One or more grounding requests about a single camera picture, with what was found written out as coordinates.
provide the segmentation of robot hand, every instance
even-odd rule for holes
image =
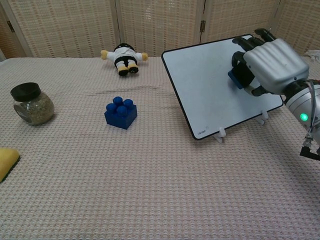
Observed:
[[[267,93],[285,95],[284,103],[307,130],[300,155],[320,160],[320,148],[318,155],[310,152],[313,139],[320,145],[319,81],[308,80],[309,65],[288,43],[264,28],[255,33],[264,41],[256,37],[232,40],[246,52],[234,53],[229,77],[239,89],[256,97]],[[254,78],[260,83],[257,88],[250,86]]]
[[[264,93],[280,95],[291,83],[308,79],[308,64],[288,43],[276,39],[264,28],[256,29],[255,33],[265,42],[256,37],[248,40],[236,37],[232,41],[246,51],[237,51],[231,61],[234,68],[229,75],[233,81],[238,81],[238,87],[248,87],[256,77],[261,87],[251,92],[254,96]]]

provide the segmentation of whiteboard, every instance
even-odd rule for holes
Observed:
[[[165,51],[161,58],[192,136],[204,139],[283,105],[279,95],[249,95],[228,76],[233,38]],[[256,79],[251,83],[258,87]]]

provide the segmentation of blue lego brick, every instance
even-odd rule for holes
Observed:
[[[232,71],[228,72],[229,78],[233,81],[233,83],[237,86],[238,89],[243,89],[244,87],[240,84],[236,76],[233,74]]]
[[[109,103],[104,113],[107,124],[112,126],[128,129],[137,117],[137,106],[131,99],[124,100],[116,96],[113,103]]]

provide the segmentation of white plastic stand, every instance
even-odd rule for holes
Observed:
[[[261,111],[262,115],[261,116],[257,116],[255,118],[255,120],[261,124],[264,125],[266,123],[266,120],[269,118],[268,112],[263,110]],[[224,137],[226,136],[226,130],[223,127],[219,128],[219,133],[216,133],[215,135],[213,135],[213,137],[218,141],[218,143],[222,144],[224,142]]]
[[[257,116],[255,120],[260,123],[261,125],[264,125],[266,123],[266,120],[269,118],[268,112],[266,110],[261,111],[262,115]]]
[[[226,131],[223,127],[220,127],[219,133],[213,135],[213,137],[218,141],[218,143],[222,144],[224,142],[224,137],[226,136]]]

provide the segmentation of plush toy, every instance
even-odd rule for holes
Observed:
[[[135,49],[127,43],[121,43],[114,51],[101,51],[103,60],[109,59],[114,62],[120,76],[126,76],[128,72],[136,74],[138,69],[138,61],[148,60],[148,54],[136,52]]]

